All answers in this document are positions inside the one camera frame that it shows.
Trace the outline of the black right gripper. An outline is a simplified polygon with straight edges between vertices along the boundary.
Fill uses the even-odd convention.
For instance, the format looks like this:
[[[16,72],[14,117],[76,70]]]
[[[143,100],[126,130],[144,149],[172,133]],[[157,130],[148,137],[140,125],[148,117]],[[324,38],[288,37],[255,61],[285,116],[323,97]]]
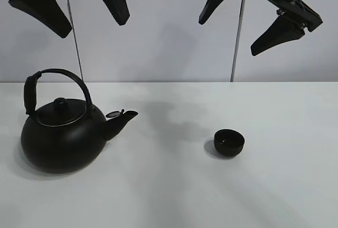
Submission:
[[[203,25],[224,0],[207,0],[199,15]],[[295,22],[305,24],[310,32],[320,26],[321,17],[302,0],[268,0],[285,12],[290,12]],[[251,45],[251,54],[256,56],[270,48],[289,41],[299,40],[305,35],[304,29],[285,17],[277,17],[272,25]]]

